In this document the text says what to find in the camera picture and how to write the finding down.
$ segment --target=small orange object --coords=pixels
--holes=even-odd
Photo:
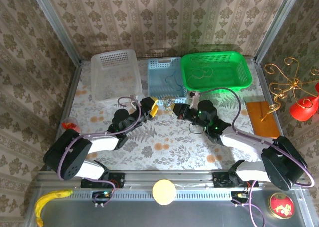
[[[77,125],[75,125],[74,123],[62,123],[62,127],[64,130],[73,129],[77,132],[80,132],[79,127]]]
[[[274,193],[269,198],[269,208],[273,216],[279,219],[288,219],[295,212],[292,199],[284,193]]]

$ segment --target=floral tablecloth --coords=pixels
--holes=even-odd
[[[245,101],[263,101],[264,96],[255,70],[254,62],[247,59],[253,83],[249,88],[238,92],[242,101],[242,111],[235,124],[243,131],[251,132]],[[138,61],[143,95],[148,95],[147,61]],[[83,62],[82,73],[74,97],[70,116],[75,117],[82,133],[101,132],[108,129],[118,105],[104,106],[94,103],[91,96],[90,62]],[[218,116],[231,123],[238,104],[231,93],[210,94],[217,108]],[[233,148],[211,143],[205,134],[192,134],[189,122],[177,120],[165,109],[160,108],[156,117],[128,134],[129,140],[116,151],[102,151],[88,155],[111,170],[210,170],[227,169],[239,159],[257,160],[254,154],[243,153]],[[200,127],[191,126],[192,131],[200,132]]]

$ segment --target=golden metal decoration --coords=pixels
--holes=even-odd
[[[294,59],[293,57],[286,57],[284,59],[284,62],[285,62],[285,64],[287,66],[291,66],[293,63],[297,63],[297,69],[296,69],[294,77],[287,77],[282,72],[282,70],[275,64],[271,64],[270,63],[270,64],[265,65],[265,67],[264,67],[265,72],[267,72],[270,75],[275,74],[274,67],[277,68],[277,70],[280,72],[280,74],[282,74],[282,76],[286,79],[287,82],[286,83],[272,82],[272,83],[269,84],[268,89],[269,89],[270,93],[272,93],[274,95],[275,104],[272,104],[272,105],[269,106],[270,110],[261,119],[261,121],[263,121],[267,117],[267,115],[277,111],[281,107],[281,103],[279,102],[278,99],[285,99],[288,96],[287,92],[290,91],[290,90],[293,91],[293,96],[294,96],[294,99],[295,99],[295,102],[297,103],[297,105],[299,105],[300,107],[302,107],[304,109],[311,108],[313,106],[313,104],[312,104],[312,102],[309,99],[304,98],[303,99],[303,104],[305,104],[305,102],[308,101],[308,102],[310,102],[311,105],[309,107],[305,107],[305,106],[300,105],[298,103],[298,100],[296,99],[296,94],[295,94],[296,90],[300,90],[300,91],[303,91],[304,93],[306,93],[306,94],[308,94],[310,96],[317,97],[317,96],[305,91],[304,89],[302,89],[302,86],[303,86],[303,84],[308,84],[308,83],[319,81],[319,79],[318,80],[314,80],[314,81],[301,82],[299,80],[299,78],[297,77],[297,73],[298,73],[298,69],[299,69],[299,62],[296,59]],[[318,69],[311,69],[310,73],[313,76],[319,76],[319,70]]]

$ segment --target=wooden board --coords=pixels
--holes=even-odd
[[[272,138],[277,138],[280,135],[272,114],[269,114],[261,121],[269,111],[269,104],[267,101],[246,102],[246,107],[251,125],[256,135]]]

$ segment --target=red bell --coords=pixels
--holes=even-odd
[[[298,104],[295,103],[289,109],[289,112],[292,117],[298,121],[307,121],[311,118],[318,109],[318,97],[306,97],[304,99],[298,100]]]

